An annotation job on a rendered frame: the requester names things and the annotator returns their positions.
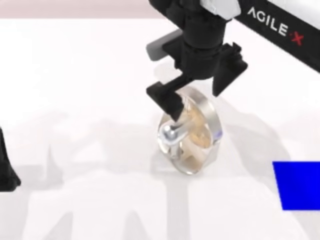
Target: logo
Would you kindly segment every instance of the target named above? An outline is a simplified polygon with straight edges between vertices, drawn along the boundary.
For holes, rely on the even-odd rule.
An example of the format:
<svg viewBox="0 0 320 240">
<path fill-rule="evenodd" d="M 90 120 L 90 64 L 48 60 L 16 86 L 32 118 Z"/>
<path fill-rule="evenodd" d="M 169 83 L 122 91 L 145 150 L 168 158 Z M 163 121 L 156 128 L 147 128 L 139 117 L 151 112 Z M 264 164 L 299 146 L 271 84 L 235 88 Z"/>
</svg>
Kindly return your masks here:
<svg viewBox="0 0 320 240">
<path fill-rule="evenodd" d="M 283 37 L 290 37 L 291 42 L 296 43 L 299 47 L 303 45 L 303 39 L 305 38 L 298 31 L 289 33 L 289 26 L 283 22 L 278 21 L 275 17 L 270 14 L 265 13 L 261 10 L 256 10 L 253 6 L 247 13 L 251 15 L 254 19 L 257 19 L 260 23 L 265 24 L 271 30 L 277 32 Z"/>
</svg>

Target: white table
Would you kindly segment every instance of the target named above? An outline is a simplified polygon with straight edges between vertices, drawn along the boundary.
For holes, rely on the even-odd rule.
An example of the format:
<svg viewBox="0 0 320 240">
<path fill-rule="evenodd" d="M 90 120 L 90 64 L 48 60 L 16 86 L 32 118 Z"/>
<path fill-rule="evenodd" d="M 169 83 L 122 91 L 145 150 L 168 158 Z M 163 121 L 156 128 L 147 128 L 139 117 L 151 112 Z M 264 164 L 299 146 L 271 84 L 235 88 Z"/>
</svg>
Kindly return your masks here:
<svg viewBox="0 0 320 240">
<path fill-rule="evenodd" d="M 319 160 L 319 74 L 238 22 L 248 70 L 212 99 L 224 138 L 198 177 L 158 150 L 145 89 L 166 20 L 1 20 L 0 123 L 22 186 L 0 195 L 1 240 L 316 240 L 320 214 L 283 212 L 272 161 Z M 210 93 L 211 83 L 196 88 Z"/>
</svg>

